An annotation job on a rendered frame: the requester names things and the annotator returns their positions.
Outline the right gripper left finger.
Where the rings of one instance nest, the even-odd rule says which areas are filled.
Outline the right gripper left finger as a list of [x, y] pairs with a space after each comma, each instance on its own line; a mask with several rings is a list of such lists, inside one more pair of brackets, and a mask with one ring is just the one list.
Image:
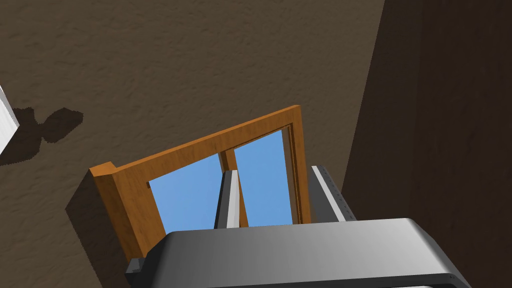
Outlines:
[[240, 227], [240, 185], [237, 170], [222, 175], [214, 229]]

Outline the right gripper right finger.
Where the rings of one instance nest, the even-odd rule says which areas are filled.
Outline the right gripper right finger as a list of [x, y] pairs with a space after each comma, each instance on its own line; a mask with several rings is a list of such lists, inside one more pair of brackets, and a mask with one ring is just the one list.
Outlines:
[[324, 166], [312, 165], [309, 167], [308, 193], [313, 223], [357, 220]]

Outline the wooden framed window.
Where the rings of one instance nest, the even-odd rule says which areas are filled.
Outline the wooden framed window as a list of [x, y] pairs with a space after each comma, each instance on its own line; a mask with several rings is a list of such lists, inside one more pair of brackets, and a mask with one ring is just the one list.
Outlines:
[[90, 172], [131, 260], [144, 258], [170, 232], [212, 229], [228, 170], [241, 172], [236, 181], [241, 227], [311, 223], [299, 105]]

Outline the white flat panel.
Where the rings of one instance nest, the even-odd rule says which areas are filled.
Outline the white flat panel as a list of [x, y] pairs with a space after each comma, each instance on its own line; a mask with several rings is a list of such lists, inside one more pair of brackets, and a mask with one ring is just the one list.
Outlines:
[[0, 86], [0, 154], [5, 150], [19, 126], [14, 110]]

